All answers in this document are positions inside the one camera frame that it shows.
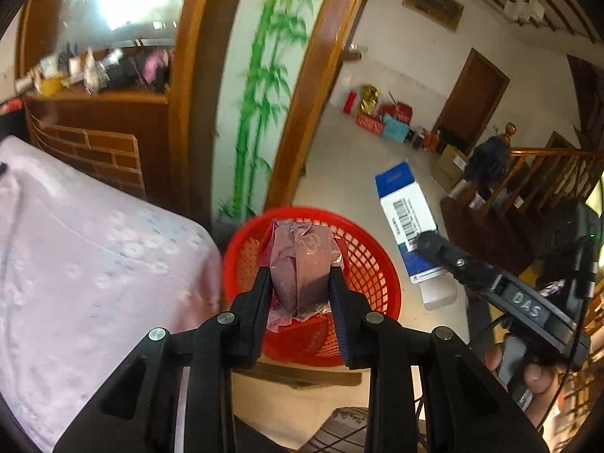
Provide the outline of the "right hand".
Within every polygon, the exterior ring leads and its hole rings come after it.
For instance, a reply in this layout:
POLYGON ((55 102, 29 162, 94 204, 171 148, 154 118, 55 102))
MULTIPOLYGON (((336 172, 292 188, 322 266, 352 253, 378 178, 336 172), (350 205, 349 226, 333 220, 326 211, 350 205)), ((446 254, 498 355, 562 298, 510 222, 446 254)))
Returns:
POLYGON ((485 332, 482 359, 537 430, 546 430, 572 367, 539 337, 485 332))

